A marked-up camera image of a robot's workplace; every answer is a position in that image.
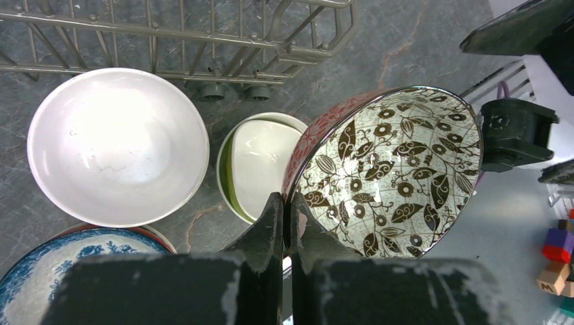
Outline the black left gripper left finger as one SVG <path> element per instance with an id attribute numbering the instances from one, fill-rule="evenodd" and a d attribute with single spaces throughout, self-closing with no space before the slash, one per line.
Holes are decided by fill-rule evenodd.
<path id="1" fill-rule="evenodd" d="M 279 324 L 282 196 L 216 253 L 93 255 L 65 275 L 44 324 Z"/>

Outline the grey wire dish rack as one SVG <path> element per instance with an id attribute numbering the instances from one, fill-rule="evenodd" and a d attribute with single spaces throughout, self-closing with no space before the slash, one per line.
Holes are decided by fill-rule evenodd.
<path id="1" fill-rule="evenodd" d="M 356 1 L 2 1 L 1 71 L 38 81 L 133 68 L 206 102 L 253 101 L 338 54 Z"/>

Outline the floral brown patterned bowl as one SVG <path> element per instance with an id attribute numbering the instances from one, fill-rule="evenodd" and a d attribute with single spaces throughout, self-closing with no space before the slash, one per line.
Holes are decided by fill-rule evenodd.
<path id="1" fill-rule="evenodd" d="M 305 130 L 282 184 L 362 257 L 416 258 L 438 243 L 474 194 L 483 137 L 472 106 L 431 86 L 361 93 Z"/>

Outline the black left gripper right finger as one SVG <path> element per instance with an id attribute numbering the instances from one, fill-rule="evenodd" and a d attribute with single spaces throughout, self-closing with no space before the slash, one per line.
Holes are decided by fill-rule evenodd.
<path id="1" fill-rule="evenodd" d="M 365 259 L 289 203 L 295 324 L 513 324 L 499 284 L 466 259 Z"/>

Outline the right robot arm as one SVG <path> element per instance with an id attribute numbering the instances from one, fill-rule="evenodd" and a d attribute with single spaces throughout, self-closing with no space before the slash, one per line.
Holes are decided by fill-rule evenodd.
<path id="1" fill-rule="evenodd" d="M 319 324 L 565 324 L 573 233 L 496 192 L 493 217 L 447 240 L 484 171 L 513 167 L 557 121 L 503 97 L 479 112 L 436 87 L 351 97 L 309 126 L 292 154 L 284 196 L 297 274 L 298 322 Z"/>

